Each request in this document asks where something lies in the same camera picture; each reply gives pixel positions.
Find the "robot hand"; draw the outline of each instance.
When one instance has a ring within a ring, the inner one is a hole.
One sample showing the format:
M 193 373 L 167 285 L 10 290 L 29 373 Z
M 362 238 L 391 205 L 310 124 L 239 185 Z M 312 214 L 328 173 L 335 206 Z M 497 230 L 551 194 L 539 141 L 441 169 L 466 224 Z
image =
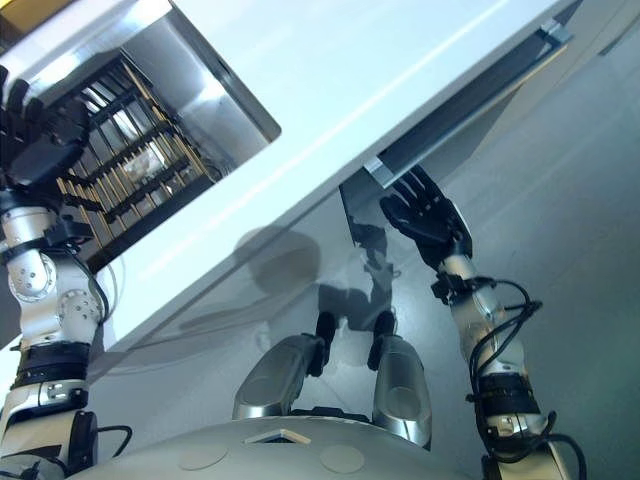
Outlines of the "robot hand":
M 7 75 L 0 65 L 0 102 Z M 72 100 L 58 111 L 32 98 L 23 107 L 28 89 L 27 82 L 16 80 L 0 112 L 2 189 L 55 181 L 81 157 L 89 140 L 86 105 Z
M 455 254 L 472 256 L 471 234 L 451 200 L 422 167 L 416 166 L 394 185 L 400 194 L 380 201 L 391 225 L 415 240 L 424 262 L 438 270 Z

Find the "gray floor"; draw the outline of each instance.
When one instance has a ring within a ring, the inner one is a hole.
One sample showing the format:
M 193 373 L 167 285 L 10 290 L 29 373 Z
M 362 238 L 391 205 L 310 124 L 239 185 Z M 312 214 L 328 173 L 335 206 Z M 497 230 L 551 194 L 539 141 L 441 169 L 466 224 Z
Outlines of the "gray floor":
M 636 35 L 597 58 L 441 182 L 470 225 L 481 271 L 513 278 L 545 302 L 521 334 L 532 383 L 541 407 L 558 412 L 557 430 L 583 446 L 597 479 L 640 478 L 638 48 Z M 464 401 L 457 332 L 430 296 L 433 275 L 412 243 L 388 227 L 386 240 L 378 260 L 392 268 L 367 272 L 365 252 L 354 249 L 341 270 L 276 318 L 136 350 L 91 391 L 100 423 L 133 426 L 137 448 L 227 421 L 260 355 L 277 339 L 313 330 L 319 297 L 341 310 L 342 326 L 325 374 L 306 381 L 296 406 L 370 414 L 375 375 L 365 365 L 366 330 L 391 286 L 398 333 L 425 365 L 433 451 L 479 478 L 482 446 Z M 105 434 L 102 453 L 117 442 Z

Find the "white countertop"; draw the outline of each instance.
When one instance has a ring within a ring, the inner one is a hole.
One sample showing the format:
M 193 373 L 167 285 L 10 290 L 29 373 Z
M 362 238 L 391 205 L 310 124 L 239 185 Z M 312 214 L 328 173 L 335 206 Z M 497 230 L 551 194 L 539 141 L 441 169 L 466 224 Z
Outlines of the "white countertop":
M 175 0 L 282 133 L 100 273 L 104 349 L 175 315 L 237 267 L 239 244 L 303 215 L 569 3 Z M 17 357 L 3 349 L 0 387 Z

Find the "silver robot arm segment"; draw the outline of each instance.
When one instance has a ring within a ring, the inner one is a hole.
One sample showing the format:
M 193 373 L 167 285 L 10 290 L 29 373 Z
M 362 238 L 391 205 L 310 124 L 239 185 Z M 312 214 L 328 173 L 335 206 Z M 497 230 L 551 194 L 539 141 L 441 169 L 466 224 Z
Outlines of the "silver robot arm segment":
M 478 278 L 471 259 L 464 255 L 447 257 L 441 273 L 458 276 L 462 280 Z M 507 312 L 497 299 L 493 286 L 486 284 L 473 292 L 454 295 L 450 301 L 451 314 L 460 334 L 460 349 L 467 363 L 478 355 L 477 365 L 483 365 L 478 383 L 480 398 L 475 399 L 478 428 L 486 430 L 483 441 L 496 457 L 516 460 L 533 438 L 541 435 L 549 425 L 547 416 L 540 413 L 525 367 L 524 349 L 512 338 L 493 360 L 505 342 L 507 333 L 496 335 L 474 353 L 476 346 L 498 326 L 507 321 Z M 487 480 L 569 480 L 569 474 L 552 443 L 540 444 L 514 463 L 483 460 Z

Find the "white cabinet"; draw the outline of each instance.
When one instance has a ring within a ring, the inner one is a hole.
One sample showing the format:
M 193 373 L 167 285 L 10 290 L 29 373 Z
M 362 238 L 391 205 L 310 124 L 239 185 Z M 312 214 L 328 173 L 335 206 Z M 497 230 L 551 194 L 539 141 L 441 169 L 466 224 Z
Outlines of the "white cabinet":
M 567 23 L 567 50 L 520 88 L 476 152 L 512 126 L 569 76 L 615 41 L 640 14 L 640 0 L 584 0 Z

